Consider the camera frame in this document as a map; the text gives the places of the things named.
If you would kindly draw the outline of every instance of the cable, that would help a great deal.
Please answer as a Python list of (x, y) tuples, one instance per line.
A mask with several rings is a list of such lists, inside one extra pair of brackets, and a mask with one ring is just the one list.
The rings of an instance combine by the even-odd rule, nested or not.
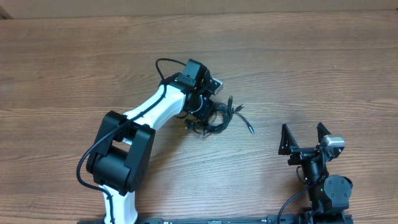
[[(160, 69), (159, 69), (159, 65), (158, 65), (159, 61), (170, 61), (170, 62), (179, 63), (179, 64), (181, 64), (181, 65), (186, 65), (185, 63), (180, 62), (180, 61), (177, 61), (177, 60), (174, 60), (174, 59), (169, 59), (169, 58), (159, 58), (159, 59), (157, 59), (156, 62), (155, 62), (155, 66), (156, 66), (156, 69), (157, 69), (157, 71), (158, 71), (158, 73), (159, 73), (160, 78), (162, 79), (162, 81), (164, 81), (165, 78), (164, 78), (162, 72), (161, 72)], [(106, 134), (104, 137), (102, 137), (100, 140), (98, 140), (96, 143), (94, 143), (94, 144), (84, 153), (84, 155), (81, 157), (81, 159), (80, 159), (80, 161), (79, 161), (79, 163), (78, 163), (78, 165), (77, 165), (77, 168), (76, 168), (76, 178), (77, 178), (77, 180), (79, 181), (79, 183), (80, 183), (81, 185), (85, 186), (85, 187), (88, 187), (88, 188), (93, 189), (93, 190), (99, 190), (99, 191), (103, 192), (104, 194), (106, 194), (106, 196), (107, 196), (106, 199), (109, 200), (109, 212), (110, 212), (110, 215), (111, 215), (111, 223), (112, 223), (112, 224), (115, 224), (114, 213), (113, 213), (113, 201), (112, 201), (112, 197), (113, 197), (113, 196), (112, 196), (111, 193), (110, 193), (108, 190), (106, 190), (106, 189), (102, 189), (101, 187), (97, 187), (97, 186), (94, 186), (94, 185), (91, 185), (91, 184), (89, 184), (89, 183), (84, 182), (84, 180), (81, 179), (81, 176), (80, 176), (81, 166), (83, 165), (83, 163), (84, 163), (85, 159), (87, 158), (87, 156), (90, 155), (90, 152), (91, 152), (92, 150), (94, 150), (99, 144), (101, 144), (105, 139), (108, 139), (110, 136), (115, 136), (115, 135), (119, 134), (118, 132), (120, 132), (121, 130), (123, 130), (123, 128), (125, 128), (127, 125), (130, 125), (131, 123), (133, 123), (134, 120), (136, 120), (137, 118), (140, 118), (141, 116), (143, 116), (144, 114), (146, 114), (148, 111), (150, 111), (151, 109), (153, 109), (156, 105), (158, 105), (158, 104), (163, 100), (163, 98), (165, 98), (165, 96), (166, 96), (166, 91), (167, 91), (167, 85), (164, 85), (163, 93), (162, 93), (162, 95), (160, 96), (160, 98), (159, 98), (157, 101), (155, 101), (155, 103), (153, 103), (153, 104), (150, 105), (148, 108), (146, 108), (144, 111), (141, 111), (138, 115), (136, 115), (135, 117), (129, 119), (129, 120), (126, 121), (125, 123), (121, 124), (120, 126), (118, 126), (117, 128), (115, 128), (114, 130), (112, 130), (111, 132), (109, 132), (108, 134)]]
[(200, 110), (200, 108), (203, 106), (203, 98), (202, 98), (202, 96), (200, 95), (199, 98), (200, 98), (200, 106), (198, 107), (198, 109), (196, 109), (195, 111), (189, 111), (188, 113), (193, 114), (195, 112), (198, 112)]
[(184, 119), (184, 118), (186, 118), (188, 115), (189, 115), (189, 113), (186, 112), (183, 116), (174, 116), (174, 117), (175, 117), (175, 118), (178, 118), (178, 119)]
[(309, 189), (311, 189), (314, 185), (310, 185), (308, 187), (306, 187), (304, 190), (300, 191), (299, 193), (293, 195), (291, 198), (289, 198), (284, 205), (282, 206), (282, 208), (280, 208), (279, 213), (278, 213), (278, 221), (277, 223), (280, 224), (280, 216), (282, 216), (282, 212), (284, 211), (285, 207), (292, 201), (294, 201), (298, 196), (304, 194), (306, 191), (308, 191)]
[(175, 62), (175, 63), (179, 63), (180, 65), (187, 66), (186, 63), (180, 62), (179, 60), (174, 60), (174, 59), (170, 59), (170, 58), (158, 58), (156, 60), (156, 62), (155, 62), (155, 66), (156, 66), (156, 70), (157, 70), (157, 72), (159, 72), (159, 75), (160, 75), (162, 80), (164, 80), (164, 76), (163, 76), (163, 74), (162, 74), (162, 72), (160, 71), (160, 68), (159, 68), (159, 62), (160, 61)]
[(213, 125), (215, 118), (213, 118), (213, 121), (209, 123), (208, 121), (209, 117), (204, 121), (199, 119), (196, 120), (187, 119), (185, 120), (185, 122), (188, 124), (187, 129), (192, 129), (194, 132), (202, 135), (208, 133), (220, 133), (228, 127), (229, 122), (231, 122), (232, 120), (232, 117), (234, 116), (234, 114), (236, 114), (240, 118), (242, 118), (242, 120), (247, 124), (250, 132), (254, 134), (254, 129), (251, 126), (250, 122), (241, 113), (239, 113), (239, 111), (241, 111), (244, 108), (244, 105), (240, 105), (234, 110), (232, 107), (232, 102), (233, 102), (233, 97), (230, 96), (228, 100), (228, 105), (226, 105), (225, 103), (215, 103), (213, 111), (209, 115), (209, 117), (212, 114), (215, 114), (216, 116), (217, 113), (220, 113), (223, 116), (222, 123)]
[(297, 169), (296, 169), (297, 178), (298, 178), (298, 180), (299, 180), (302, 184), (306, 184), (306, 183), (301, 179), (301, 177), (300, 177), (299, 168), (301, 168), (301, 166), (298, 166)]

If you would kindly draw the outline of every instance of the table surface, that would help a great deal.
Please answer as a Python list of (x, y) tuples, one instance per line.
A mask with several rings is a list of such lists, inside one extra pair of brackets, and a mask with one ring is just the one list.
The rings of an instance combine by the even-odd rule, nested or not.
[(348, 213), (398, 222), (398, 13), (362, 11), (1, 21), (1, 223), (102, 217), (102, 195), (77, 182), (76, 165), (109, 110), (154, 94), (159, 57), (204, 63), (224, 82), (213, 99), (244, 103), (256, 134), (238, 118), (205, 138), (168, 121), (137, 191), (142, 216), (276, 214), (303, 189), (277, 154), (281, 126), (314, 146), (321, 121), (346, 140), (327, 166), (354, 183)]

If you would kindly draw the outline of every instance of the robotic arm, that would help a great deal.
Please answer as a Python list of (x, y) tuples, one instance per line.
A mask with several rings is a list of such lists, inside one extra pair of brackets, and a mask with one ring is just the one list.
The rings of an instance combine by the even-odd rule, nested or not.
[[(103, 191), (105, 202), (109, 201), (105, 203), (106, 224), (114, 223), (115, 220), (118, 224), (136, 222), (135, 190), (145, 176), (155, 132), (181, 111), (191, 113), (200, 120), (207, 119), (214, 105), (209, 97), (218, 94), (223, 88), (222, 82), (212, 78), (204, 65), (192, 59), (182, 73), (166, 79), (159, 68), (158, 71), (162, 81), (155, 95), (124, 114), (114, 111), (106, 114), (95, 145), (87, 152), (90, 156), (86, 169), (93, 174), (94, 182), (99, 184), (97, 190)], [(129, 152), (113, 146), (112, 141), (131, 145)], [(77, 174), (82, 182), (79, 166)]]
[[(278, 215), (261, 218), (222, 218), (163, 220), (161, 218), (138, 218), (135, 208), (135, 191), (145, 176), (155, 132), (171, 117), (181, 111), (205, 121), (215, 103), (209, 97), (216, 95), (223, 84), (210, 76), (209, 70), (192, 59), (182, 73), (166, 79), (162, 77), (158, 91), (134, 110), (119, 114), (110, 111), (103, 118), (95, 143), (80, 159), (76, 170), (78, 181), (91, 189), (103, 192), (106, 215), (95, 222), (81, 224), (316, 224), (353, 223), (351, 215), (345, 215), (349, 207), (352, 182), (347, 177), (329, 175), (326, 162), (337, 158), (345, 148), (342, 137), (332, 135), (324, 125), (318, 124), (318, 144), (315, 147), (299, 147), (288, 126), (282, 126), (282, 139), (278, 153), (290, 155), (290, 166), (300, 165), (305, 180), (297, 177), (306, 188), (286, 201)], [(113, 141), (131, 145), (128, 152), (112, 145)], [(93, 175), (99, 187), (87, 184), (80, 177), (80, 167), (85, 158), (86, 170)], [(282, 215), (284, 208), (297, 196), (308, 192), (310, 206), (299, 214)]]

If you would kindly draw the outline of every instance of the plug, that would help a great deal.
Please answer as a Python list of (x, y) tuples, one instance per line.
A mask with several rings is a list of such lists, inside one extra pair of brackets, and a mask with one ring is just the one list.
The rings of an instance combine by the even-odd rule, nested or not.
[(235, 109), (235, 112), (239, 112), (244, 108), (244, 105), (240, 105)]
[(253, 127), (251, 126), (251, 124), (248, 125), (248, 128), (249, 128), (251, 134), (254, 134), (254, 129), (253, 129)]
[(229, 96), (228, 99), (228, 107), (232, 109), (232, 101), (233, 101), (234, 97), (233, 96)]

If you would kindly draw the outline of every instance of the tangled wires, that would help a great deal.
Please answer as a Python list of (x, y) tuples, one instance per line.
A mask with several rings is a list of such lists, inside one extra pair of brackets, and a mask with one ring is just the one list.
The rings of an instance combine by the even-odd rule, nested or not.
[[(187, 124), (186, 128), (192, 129), (194, 132), (196, 132), (198, 134), (202, 134), (202, 135), (206, 135), (208, 133), (220, 133), (228, 127), (229, 122), (231, 122), (231, 120), (232, 120), (232, 117), (234, 116), (234, 114), (236, 114), (244, 120), (244, 122), (247, 124), (250, 132), (252, 134), (254, 134), (254, 129), (251, 126), (251, 124), (249, 123), (249, 121), (241, 113), (239, 113), (239, 111), (241, 111), (244, 108), (244, 105), (240, 105), (236, 109), (234, 109), (232, 107), (232, 101), (233, 101), (233, 97), (229, 96), (228, 105), (226, 105), (225, 103), (215, 103), (215, 105), (213, 107), (213, 111), (210, 114), (210, 116), (212, 114), (215, 115), (213, 118), (213, 121), (211, 123), (209, 123), (208, 119), (206, 119), (206, 120), (186, 119), (185, 120), (185, 122)], [(220, 124), (217, 124), (217, 125), (213, 125), (213, 123), (216, 120), (217, 113), (220, 113), (223, 116), (223, 122)]]

